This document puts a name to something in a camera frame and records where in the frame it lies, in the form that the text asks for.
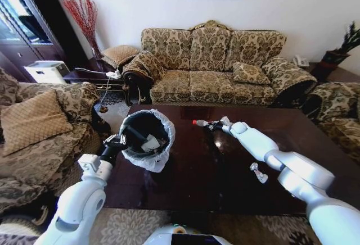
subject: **glossy table surface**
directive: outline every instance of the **glossy table surface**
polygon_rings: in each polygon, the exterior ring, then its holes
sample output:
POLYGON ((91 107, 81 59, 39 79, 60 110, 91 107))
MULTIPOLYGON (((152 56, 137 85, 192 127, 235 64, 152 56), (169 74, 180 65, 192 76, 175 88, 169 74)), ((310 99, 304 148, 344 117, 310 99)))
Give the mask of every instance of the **glossy table surface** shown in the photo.
POLYGON ((269 176, 261 184, 249 170, 255 159, 233 137, 192 125, 194 119, 244 121, 276 141, 280 150, 299 152, 336 175, 332 197, 359 208, 360 171, 299 110, 256 107, 135 105, 158 109, 175 125, 175 142, 161 173, 132 165, 121 153, 105 188, 105 207, 231 214, 304 214, 305 204, 277 181, 279 172, 259 162, 269 176))

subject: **white air purifier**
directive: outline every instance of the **white air purifier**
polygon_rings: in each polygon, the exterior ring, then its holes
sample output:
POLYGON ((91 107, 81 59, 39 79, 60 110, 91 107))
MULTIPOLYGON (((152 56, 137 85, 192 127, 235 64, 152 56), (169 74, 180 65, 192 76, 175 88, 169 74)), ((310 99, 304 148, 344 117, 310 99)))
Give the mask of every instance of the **white air purifier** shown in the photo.
POLYGON ((35 61, 24 66, 37 83, 66 83, 62 78, 70 71, 63 61, 35 61))

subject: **glass cabinet door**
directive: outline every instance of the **glass cabinet door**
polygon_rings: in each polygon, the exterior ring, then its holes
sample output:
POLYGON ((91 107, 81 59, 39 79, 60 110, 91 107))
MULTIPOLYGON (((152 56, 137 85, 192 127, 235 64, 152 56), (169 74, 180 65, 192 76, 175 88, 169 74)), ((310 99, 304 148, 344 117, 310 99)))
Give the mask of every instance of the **glass cabinet door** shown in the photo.
POLYGON ((17 32, 12 30, 7 19, 20 30, 31 44, 50 43, 36 18, 32 15, 23 0, 0 0, 0 39, 16 40, 17 32))
POLYGON ((20 42, 20 38, 17 35, 17 31, 6 19, 3 12, 0 11, 0 40, 7 41, 9 43, 20 42))

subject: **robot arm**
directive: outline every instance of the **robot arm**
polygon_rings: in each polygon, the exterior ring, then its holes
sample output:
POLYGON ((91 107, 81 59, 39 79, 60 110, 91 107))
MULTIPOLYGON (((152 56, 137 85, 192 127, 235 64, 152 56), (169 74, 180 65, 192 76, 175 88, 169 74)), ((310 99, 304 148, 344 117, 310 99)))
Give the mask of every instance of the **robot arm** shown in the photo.
POLYGON ((294 197, 307 203, 311 227, 322 244, 358 244, 360 211, 326 194, 335 176, 321 165, 296 152, 281 152, 277 144, 244 122, 194 121, 210 130, 220 129, 235 137, 258 161, 280 171, 278 181, 294 197))
POLYGON ((48 229, 37 239, 35 245, 89 243, 91 227, 105 203, 106 181, 119 150, 127 148, 123 136, 117 136, 112 135, 104 141, 106 148, 100 157, 84 154, 78 160, 84 171, 82 181, 62 193, 48 229))

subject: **patterned sofa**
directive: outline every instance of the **patterned sofa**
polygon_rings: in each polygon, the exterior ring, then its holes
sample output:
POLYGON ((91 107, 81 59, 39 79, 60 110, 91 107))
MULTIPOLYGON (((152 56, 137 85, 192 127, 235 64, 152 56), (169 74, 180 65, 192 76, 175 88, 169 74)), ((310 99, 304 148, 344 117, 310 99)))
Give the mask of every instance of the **patterned sofa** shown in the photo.
POLYGON ((145 29, 144 51, 123 70, 139 90, 139 103, 179 105, 289 105, 316 79, 278 55, 286 37, 271 30, 231 30, 215 21, 190 30, 145 29), (233 81, 232 66, 261 67, 270 85, 233 81), (158 67, 160 73, 151 70, 158 67))
POLYGON ((110 126, 93 110, 99 99, 93 85, 18 83, 0 69, 1 108, 25 101, 48 89, 56 91, 73 130, 4 157, 4 142, 0 141, 2 216, 33 202, 45 192, 59 196, 64 189, 76 183, 81 171, 75 160, 83 153, 96 153, 101 146, 101 138, 110 132, 110 126))
POLYGON ((360 83, 327 83, 308 94, 303 112, 360 165, 360 83))

